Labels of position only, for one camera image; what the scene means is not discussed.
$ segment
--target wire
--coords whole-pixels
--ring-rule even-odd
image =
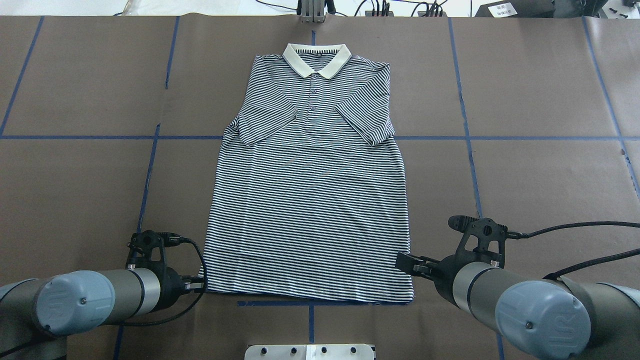
[[[626,252],[621,252],[621,253],[615,254],[615,255],[604,256],[602,258],[587,260],[585,262],[569,266],[568,268],[564,268],[562,270],[558,270],[556,272],[552,272],[551,274],[548,274],[547,276],[545,276],[543,279],[556,280],[558,277],[560,277],[562,275],[566,275],[566,274],[569,274],[570,272],[574,272],[574,271],[577,271],[577,270],[580,270],[580,269],[584,269],[584,268],[589,267],[589,266],[602,264],[602,263],[608,263],[610,261],[616,261],[616,260],[625,259],[625,258],[630,258],[631,256],[635,256],[635,255],[639,255],[639,254],[640,254],[640,249],[636,249],[636,250],[630,250],[630,251],[626,251]]]
[[[637,222],[622,222],[622,221],[590,221],[590,222],[576,222],[572,224],[564,224],[553,227],[548,227],[546,229],[534,231],[533,233],[516,233],[514,231],[507,232],[507,239],[528,239],[534,236],[549,233],[551,231],[560,230],[560,229],[570,229],[572,227],[585,227],[585,226],[626,226],[626,227],[640,227],[640,224]]]
[[[264,4],[264,5],[268,5],[268,6],[274,6],[276,8],[283,8],[283,9],[287,9],[287,10],[298,11],[297,9],[294,9],[294,8],[288,8],[286,6],[276,5],[276,4],[269,4],[269,3],[265,3],[264,1],[260,1],[260,0],[255,0],[255,2],[256,3],[260,3],[260,4]]]
[[[54,340],[54,339],[47,339],[45,337],[35,336],[31,340],[27,341],[24,344],[21,344],[21,345],[18,345],[16,347],[10,348],[9,350],[0,352],[0,357],[9,356],[9,355],[13,354],[14,352],[18,352],[18,351],[22,350],[23,348],[28,348],[28,347],[31,347],[33,345],[37,345],[39,343],[43,343],[43,342],[45,342],[47,340]]]
[[[191,239],[184,239],[184,242],[192,244],[192,246],[196,249],[196,252],[198,252],[198,257],[200,258],[200,263],[202,264],[202,277],[204,278],[203,287],[204,287],[204,289],[206,291],[206,289],[207,289],[207,267],[204,264],[204,257],[202,256],[202,252],[200,251],[200,247],[198,247],[198,244],[196,244],[196,242],[191,240]],[[198,295],[198,297],[191,303],[191,305],[189,305],[185,310],[182,310],[180,313],[177,313],[176,315],[173,315],[170,318],[166,318],[164,320],[153,321],[153,322],[123,322],[122,325],[124,325],[124,326],[142,327],[142,326],[153,326],[153,325],[160,325],[160,324],[163,324],[163,323],[168,323],[168,322],[170,322],[172,320],[175,320],[175,319],[179,318],[180,316],[186,314],[189,310],[193,309],[193,307],[196,306],[198,301],[200,301],[200,298],[202,298],[202,295],[204,295],[204,292],[201,292]]]
[[[516,233],[515,231],[508,231],[506,238],[507,239],[528,239],[537,235],[549,233],[551,231],[556,231],[560,229],[570,229],[573,227],[586,227],[586,226],[625,226],[625,227],[640,227],[640,224],[637,222],[624,222],[624,221],[590,221],[590,222],[574,222],[572,224],[564,224],[558,226],[548,227],[546,229],[534,231],[533,233]],[[552,272],[544,277],[544,279],[552,279],[555,280],[562,275],[569,274],[570,272],[574,272],[589,266],[608,263],[610,261],[616,261],[620,259],[629,258],[631,256],[640,255],[640,249],[630,250],[626,252],[621,252],[615,255],[604,256],[602,258],[587,260],[581,262],[576,265],[569,266],[568,268],[564,268],[562,270],[558,270],[556,272]]]
[[[415,11],[418,10],[418,6],[425,4],[427,6],[427,12],[429,12],[429,3],[425,2],[425,1],[421,1],[418,3],[418,5],[415,6],[415,8],[413,8],[413,11],[411,12],[411,17],[413,17],[413,14],[415,14]]]
[[[367,0],[362,0],[362,2],[360,3],[360,5],[358,5],[358,8],[356,9],[356,13],[353,14],[353,16],[358,16],[358,12],[360,11],[360,8],[362,7],[362,5],[364,5],[364,3],[366,3]]]

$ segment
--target white label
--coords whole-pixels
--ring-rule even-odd
[[[511,3],[489,6],[488,9],[493,17],[507,17],[518,13]]]

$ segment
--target black box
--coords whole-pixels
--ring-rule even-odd
[[[509,0],[481,5],[476,17],[553,17],[551,0]]]

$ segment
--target short sleeve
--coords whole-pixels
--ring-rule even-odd
[[[234,122],[240,141],[251,146],[291,123],[298,110],[277,88],[256,57],[246,96]]]
[[[355,93],[336,105],[340,116],[371,146],[393,137],[389,118],[389,65]]]

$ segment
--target metal bracket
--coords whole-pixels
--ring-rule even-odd
[[[325,0],[301,0],[299,15],[302,22],[324,22],[324,2]]]
[[[375,360],[376,347],[367,344],[252,345],[244,360]]]

